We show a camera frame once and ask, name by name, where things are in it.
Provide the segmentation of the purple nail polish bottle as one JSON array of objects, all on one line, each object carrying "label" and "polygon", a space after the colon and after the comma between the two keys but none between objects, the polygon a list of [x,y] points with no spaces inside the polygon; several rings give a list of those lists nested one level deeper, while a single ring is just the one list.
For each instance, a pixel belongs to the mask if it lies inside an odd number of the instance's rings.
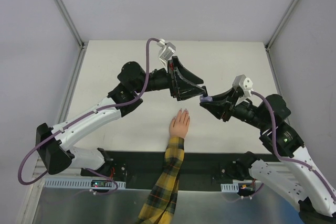
[{"label": "purple nail polish bottle", "polygon": [[199,98],[200,103],[208,103],[208,102],[212,102],[213,98],[211,96],[200,96]]}]

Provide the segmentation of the yellow plaid sleeve forearm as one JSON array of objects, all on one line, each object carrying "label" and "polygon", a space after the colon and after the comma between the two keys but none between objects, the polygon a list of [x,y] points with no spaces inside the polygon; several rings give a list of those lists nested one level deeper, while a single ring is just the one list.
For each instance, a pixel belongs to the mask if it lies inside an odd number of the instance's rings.
[{"label": "yellow plaid sleeve forearm", "polygon": [[162,173],[143,204],[136,223],[171,223],[175,214],[184,154],[184,139],[171,137],[164,154]]}]

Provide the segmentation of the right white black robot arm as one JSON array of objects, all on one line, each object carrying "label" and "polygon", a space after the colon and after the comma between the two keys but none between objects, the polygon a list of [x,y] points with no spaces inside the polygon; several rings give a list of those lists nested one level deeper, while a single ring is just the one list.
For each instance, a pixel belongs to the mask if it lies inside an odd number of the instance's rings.
[{"label": "right white black robot arm", "polygon": [[243,97],[240,87],[215,95],[200,97],[200,106],[224,122],[236,118],[260,130],[263,146],[292,173],[292,182],[252,152],[246,152],[225,167],[231,179],[256,179],[290,203],[304,223],[335,223],[335,189],[312,160],[302,138],[288,123],[291,114],[282,96],[272,94],[254,106]]}]

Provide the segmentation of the mannequin hand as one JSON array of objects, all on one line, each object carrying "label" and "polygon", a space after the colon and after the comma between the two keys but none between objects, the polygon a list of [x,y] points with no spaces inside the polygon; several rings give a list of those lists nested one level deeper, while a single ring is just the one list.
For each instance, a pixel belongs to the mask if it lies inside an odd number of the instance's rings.
[{"label": "mannequin hand", "polygon": [[180,109],[172,119],[169,127],[170,137],[185,138],[190,125],[190,115],[187,109]]}]

